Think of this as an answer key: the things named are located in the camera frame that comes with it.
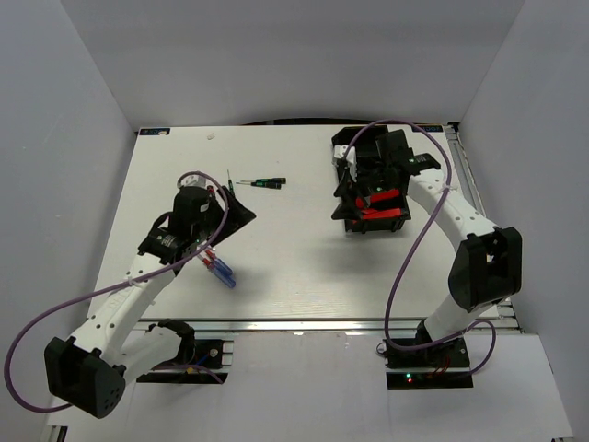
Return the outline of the red black utility knife long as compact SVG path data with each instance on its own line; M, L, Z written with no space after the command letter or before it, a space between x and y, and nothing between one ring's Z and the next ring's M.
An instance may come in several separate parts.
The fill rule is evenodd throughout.
M381 203L387 200L391 200L400 196L400 192L397 189L388 191L376 192L368 196L359 196L355 200L357 208L364 209L368 208L371 204Z

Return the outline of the red black utility knife small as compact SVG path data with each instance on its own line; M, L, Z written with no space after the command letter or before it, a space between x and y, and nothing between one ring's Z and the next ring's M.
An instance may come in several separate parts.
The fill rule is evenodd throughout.
M362 213L371 213L371 212L380 212L382 214L381 219L395 219L400 218L402 216L402 210L400 208L392 208L387 210L377 210L375 208L365 208L361 210Z

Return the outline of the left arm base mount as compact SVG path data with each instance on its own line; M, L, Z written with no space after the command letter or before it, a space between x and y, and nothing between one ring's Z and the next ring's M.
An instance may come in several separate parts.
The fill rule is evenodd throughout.
M172 359L140 376L137 383L217 385L226 381L225 369L232 354L229 341L197 338L195 330L180 320L161 320L150 324L148 330L172 332L179 340L179 349Z

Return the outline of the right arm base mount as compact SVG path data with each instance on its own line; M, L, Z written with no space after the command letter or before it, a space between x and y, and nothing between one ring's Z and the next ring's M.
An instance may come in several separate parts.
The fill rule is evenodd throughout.
M376 353L386 363L388 390L471 389L470 360L465 340L417 352L400 351L383 340Z

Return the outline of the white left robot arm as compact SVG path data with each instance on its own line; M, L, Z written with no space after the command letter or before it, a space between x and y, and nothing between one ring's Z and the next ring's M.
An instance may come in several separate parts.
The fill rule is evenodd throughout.
M183 186L171 211L162 214L138 247L121 289L67 339L53 338L44 350L51 394L101 419L125 387L156 367L195 362L194 329L165 319L129 343L128 336L156 297L178 276L184 259L208 250L255 219L226 188Z

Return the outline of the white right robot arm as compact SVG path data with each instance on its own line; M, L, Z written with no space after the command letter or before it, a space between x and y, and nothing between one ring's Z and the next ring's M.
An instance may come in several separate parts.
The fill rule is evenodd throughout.
M519 231L498 227L447 182L450 168L429 153L417 154L403 130L384 125L345 127L331 139L339 204L332 213L352 233L400 230L410 220L408 201L429 215L453 246L449 294L423 320L414 338L425 366L439 366L455 338L491 306L517 293L522 284Z

